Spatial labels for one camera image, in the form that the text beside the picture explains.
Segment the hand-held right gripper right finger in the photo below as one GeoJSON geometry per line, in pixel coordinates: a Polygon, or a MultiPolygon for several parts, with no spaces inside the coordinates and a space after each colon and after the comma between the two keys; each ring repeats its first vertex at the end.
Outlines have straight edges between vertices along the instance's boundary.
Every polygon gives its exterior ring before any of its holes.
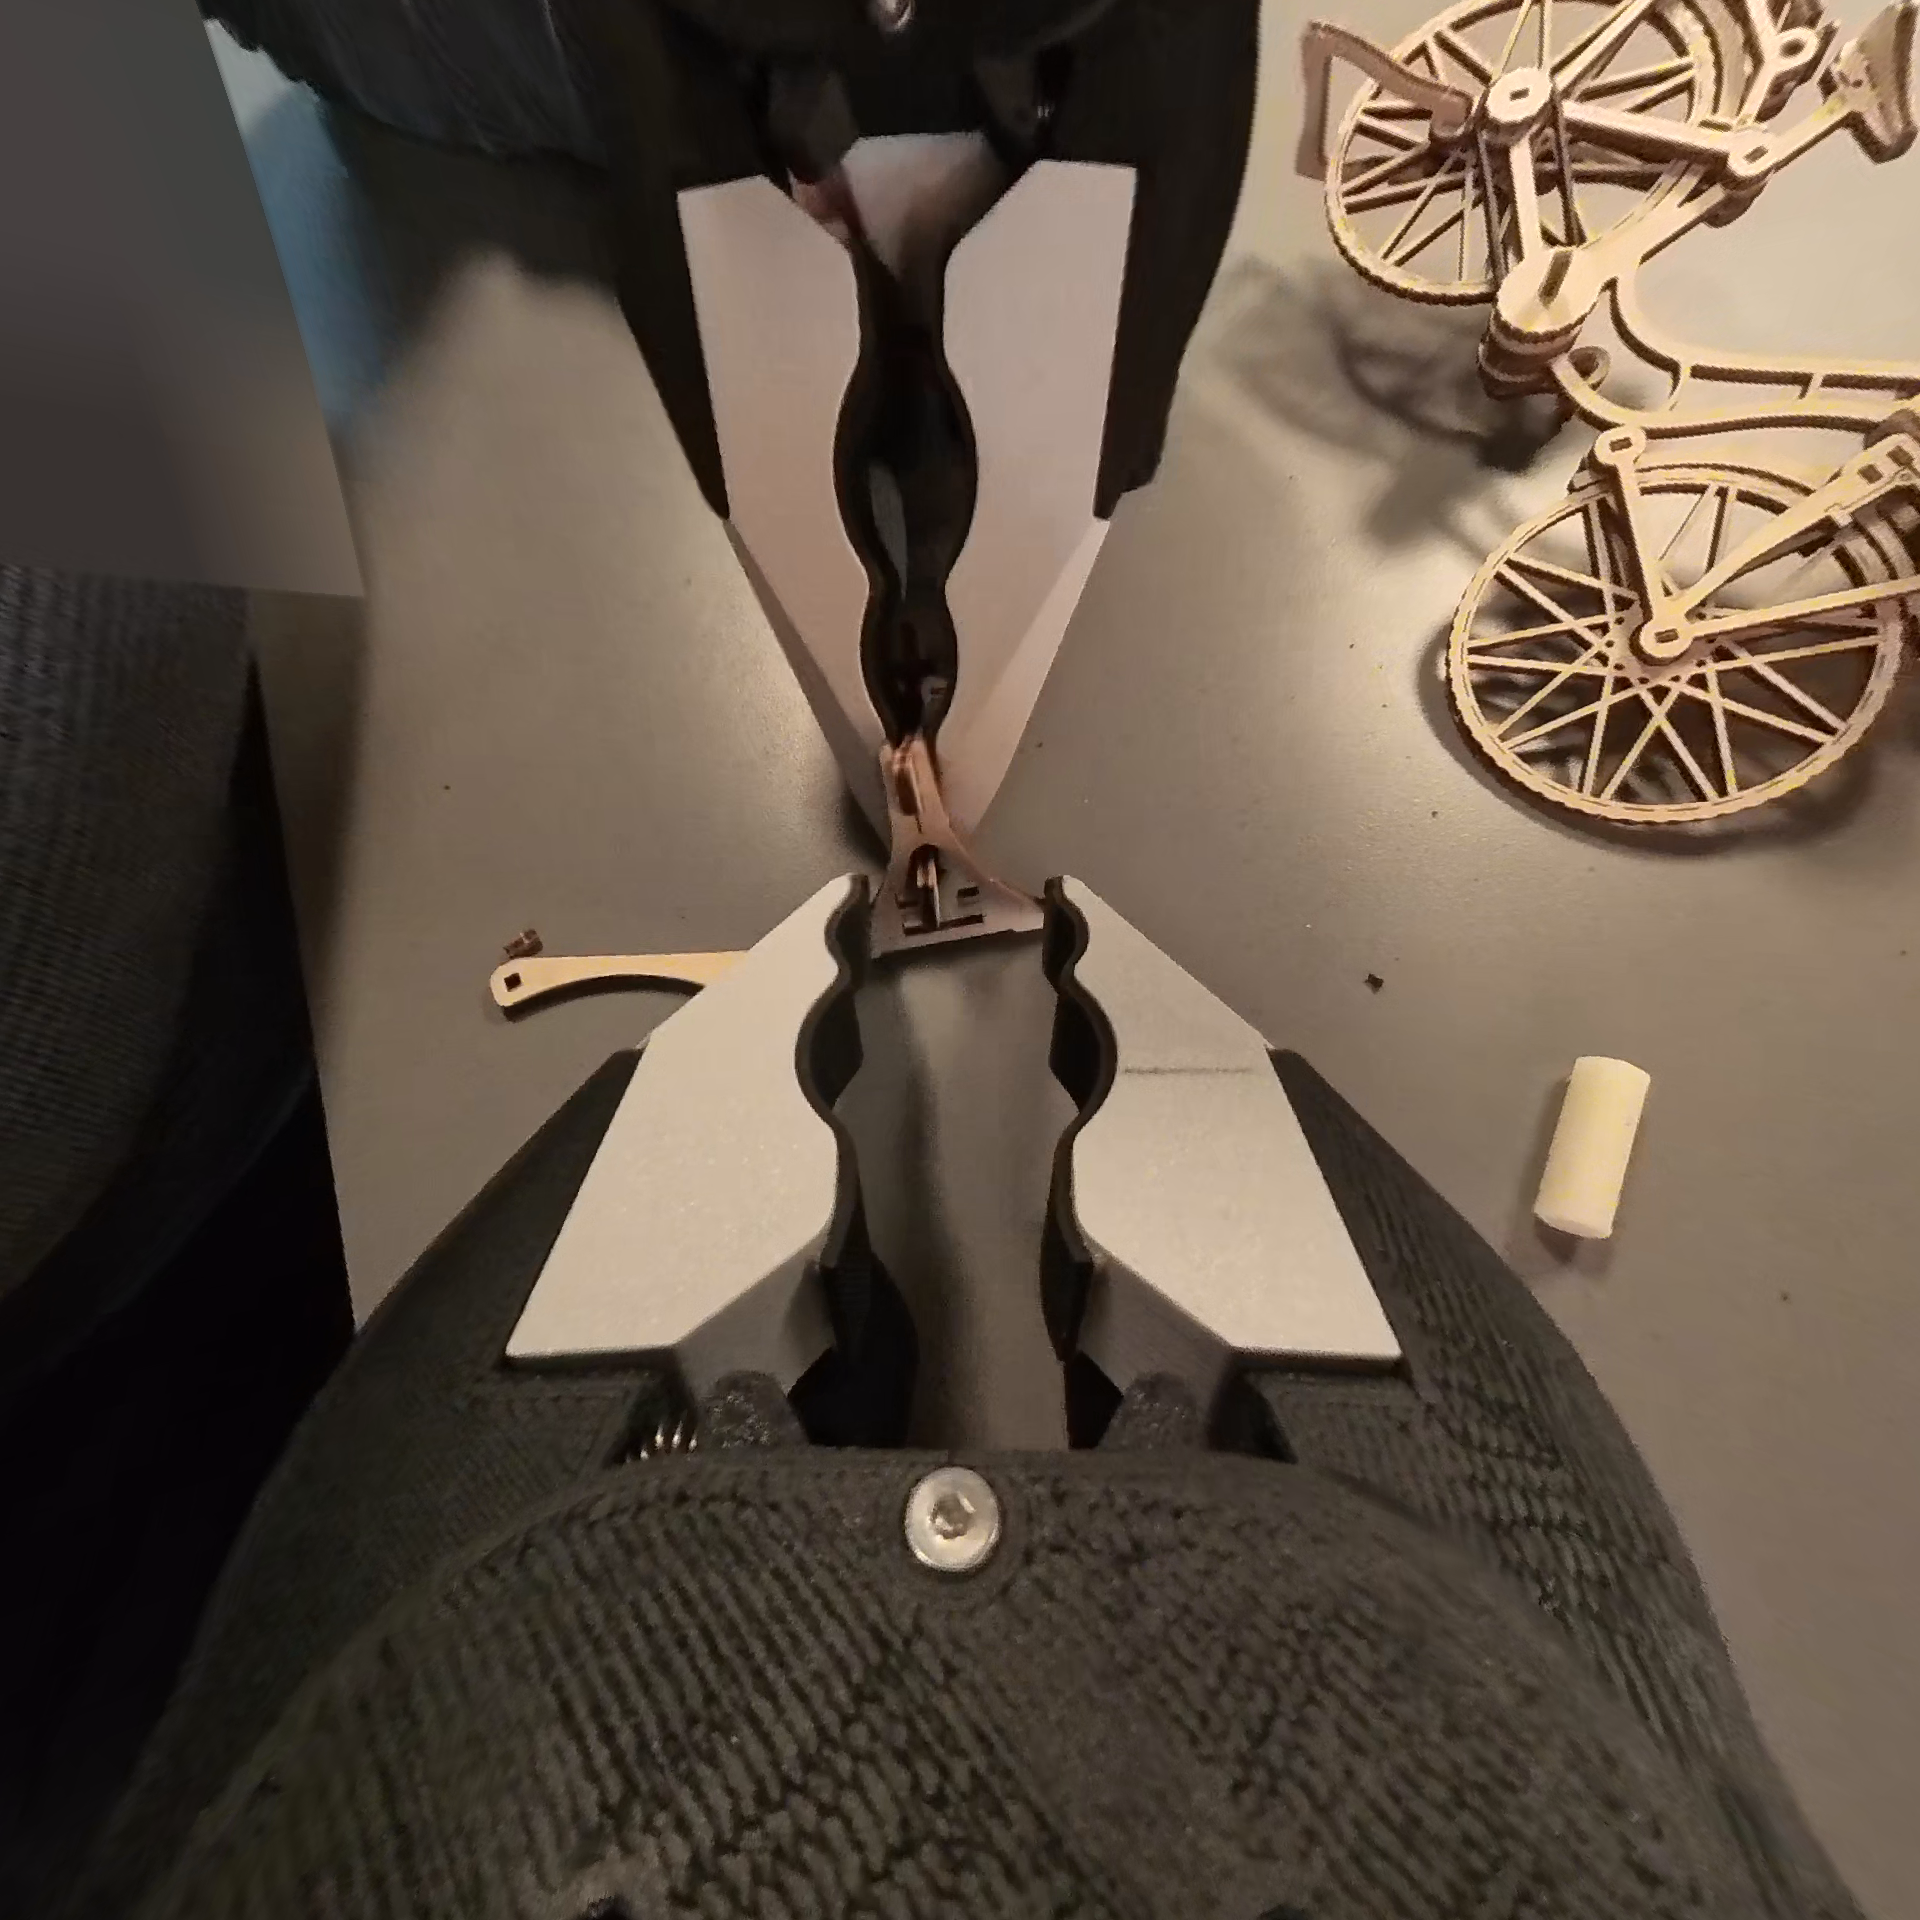
{"type": "Polygon", "coordinates": [[[1042,1309],[1066,1365],[1378,1376],[1401,1343],[1264,1036],[1077,877],[1045,888],[1056,1143],[1042,1309]]]}

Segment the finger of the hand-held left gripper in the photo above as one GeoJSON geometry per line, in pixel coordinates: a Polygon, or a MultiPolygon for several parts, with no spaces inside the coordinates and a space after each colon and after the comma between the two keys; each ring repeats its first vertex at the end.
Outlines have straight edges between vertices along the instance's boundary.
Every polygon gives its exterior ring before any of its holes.
{"type": "Polygon", "coordinates": [[[1060,652],[1108,513],[1097,508],[1136,168],[944,153],[931,189],[942,353],[963,416],[968,522],[942,604],[952,687],[932,749],[971,836],[1060,652]]]}
{"type": "Polygon", "coordinates": [[[764,176],[681,191],[680,225],[726,535],[852,802],[885,840],[883,729],[859,660],[874,585],[835,476],[859,357],[852,258],[764,176]]]}

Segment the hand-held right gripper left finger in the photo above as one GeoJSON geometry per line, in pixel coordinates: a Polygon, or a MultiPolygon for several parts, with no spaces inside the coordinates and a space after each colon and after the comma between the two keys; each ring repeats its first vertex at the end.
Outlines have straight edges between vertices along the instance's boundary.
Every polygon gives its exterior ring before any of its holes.
{"type": "Polygon", "coordinates": [[[858,1169],[832,1116],[858,1060],[819,1041],[852,1015],[869,882],[819,888],[642,1045],[507,1336],[549,1366],[809,1368],[832,1346],[826,1273],[858,1169]]]}

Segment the wooden model stand assembly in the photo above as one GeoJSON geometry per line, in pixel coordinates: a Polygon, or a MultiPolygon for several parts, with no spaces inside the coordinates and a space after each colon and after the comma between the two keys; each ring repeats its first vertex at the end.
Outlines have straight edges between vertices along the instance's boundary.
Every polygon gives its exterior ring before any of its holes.
{"type": "Polygon", "coordinates": [[[987,873],[954,824],[939,766],[923,733],[885,746],[881,774],[891,846],[872,904],[874,957],[907,957],[944,943],[1042,929],[1042,902],[987,873]]]}

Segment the person's left forearm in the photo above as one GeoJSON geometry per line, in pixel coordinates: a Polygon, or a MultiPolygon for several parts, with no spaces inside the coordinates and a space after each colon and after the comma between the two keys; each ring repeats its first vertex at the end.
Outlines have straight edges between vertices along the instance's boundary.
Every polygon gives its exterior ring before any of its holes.
{"type": "Polygon", "coordinates": [[[201,1],[325,105],[449,151],[603,167],[552,1],[201,1]]]}

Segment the wooden bicycle model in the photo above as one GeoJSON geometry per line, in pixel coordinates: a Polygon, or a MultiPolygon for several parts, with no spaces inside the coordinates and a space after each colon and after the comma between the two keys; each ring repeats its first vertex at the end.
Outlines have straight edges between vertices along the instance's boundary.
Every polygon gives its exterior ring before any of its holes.
{"type": "Polygon", "coordinates": [[[1480,383],[1590,429],[1476,567],[1445,687],[1533,802],[1694,834],[1868,738],[1916,653],[1916,361],[1691,345],[1646,264],[1850,136],[1916,145],[1916,5],[1446,5],[1304,26],[1298,173],[1378,293],[1483,312],[1480,383]]]}

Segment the curved wooden strip part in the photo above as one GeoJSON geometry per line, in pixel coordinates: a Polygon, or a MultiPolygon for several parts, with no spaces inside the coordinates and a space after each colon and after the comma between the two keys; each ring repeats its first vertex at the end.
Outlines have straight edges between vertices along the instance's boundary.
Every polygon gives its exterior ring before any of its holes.
{"type": "Polygon", "coordinates": [[[498,1012],[520,1017],[546,1001],[597,992],[699,992],[724,978],[746,957],[746,950],[510,950],[492,972],[488,989],[498,1012]]]}

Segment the pale wax cylinder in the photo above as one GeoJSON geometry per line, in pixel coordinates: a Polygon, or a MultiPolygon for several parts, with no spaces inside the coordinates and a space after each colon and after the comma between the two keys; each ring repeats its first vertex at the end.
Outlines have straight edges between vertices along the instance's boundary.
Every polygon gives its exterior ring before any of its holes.
{"type": "Polygon", "coordinates": [[[1580,1240],[1611,1238],[1648,1088],[1640,1065],[1574,1058],[1532,1202],[1544,1228],[1580,1240]]]}

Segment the person's dark trousers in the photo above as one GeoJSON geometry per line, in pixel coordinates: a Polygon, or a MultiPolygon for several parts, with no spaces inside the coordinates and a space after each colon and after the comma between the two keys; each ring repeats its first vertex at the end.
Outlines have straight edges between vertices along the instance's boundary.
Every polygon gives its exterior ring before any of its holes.
{"type": "Polygon", "coordinates": [[[4,1390],[4,1916],[43,1916],[73,1880],[349,1336],[328,1124],[305,1082],[150,1277],[4,1390]]]}

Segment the person's torso in knit sweater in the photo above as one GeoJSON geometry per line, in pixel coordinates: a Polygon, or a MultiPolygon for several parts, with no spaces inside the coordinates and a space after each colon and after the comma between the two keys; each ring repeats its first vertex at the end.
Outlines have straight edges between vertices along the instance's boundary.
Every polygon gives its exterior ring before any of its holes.
{"type": "Polygon", "coordinates": [[[150,1284],[308,1085],[264,741],[240,590],[4,565],[4,1385],[150,1284]]]}

